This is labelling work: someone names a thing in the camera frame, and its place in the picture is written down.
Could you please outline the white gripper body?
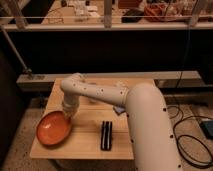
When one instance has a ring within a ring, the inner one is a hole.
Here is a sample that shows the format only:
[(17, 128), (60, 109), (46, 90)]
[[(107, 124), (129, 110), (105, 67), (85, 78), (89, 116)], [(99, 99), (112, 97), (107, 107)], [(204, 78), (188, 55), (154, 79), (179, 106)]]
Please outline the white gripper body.
[(62, 103), (62, 111), (64, 114), (64, 117), (66, 119), (72, 118), (78, 111), (78, 104), (67, 104), (65, 102)]

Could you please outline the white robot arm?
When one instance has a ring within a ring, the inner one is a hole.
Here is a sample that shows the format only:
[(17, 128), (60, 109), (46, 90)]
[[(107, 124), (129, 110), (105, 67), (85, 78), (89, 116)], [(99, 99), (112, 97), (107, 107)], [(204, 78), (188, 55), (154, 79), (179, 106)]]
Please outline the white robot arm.
[(124, 108), (135, 171), (183, 171), (165, 99), (159, 88), (142, 82), (130, 88), (88, 84), (82, 74), (62, 80), (62, 111), (73, 117), (79, 97), (85, 96)]

